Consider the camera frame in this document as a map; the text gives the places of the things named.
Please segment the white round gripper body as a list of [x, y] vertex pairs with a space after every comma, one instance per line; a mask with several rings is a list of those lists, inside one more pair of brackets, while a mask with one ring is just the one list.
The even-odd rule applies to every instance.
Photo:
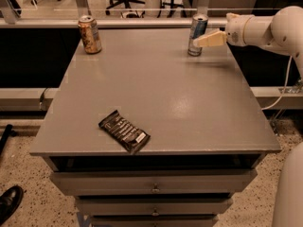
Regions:
[[245, 37], [246, 27], [253, 15], [240, 15], [239, 17], [227, 21], [225, 26], [225, 33], [227, 42], [235, 46], [250, 45], [248, 39]]

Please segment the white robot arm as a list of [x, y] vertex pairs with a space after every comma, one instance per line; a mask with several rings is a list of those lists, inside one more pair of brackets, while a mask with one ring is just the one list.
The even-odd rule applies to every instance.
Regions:
[[291, 56], [303, 76], [303, 8], [289, 6], [273, 16], [226, 14], [225, 31], [212, 30], [193, 40], [196, 47], [257, 46]]

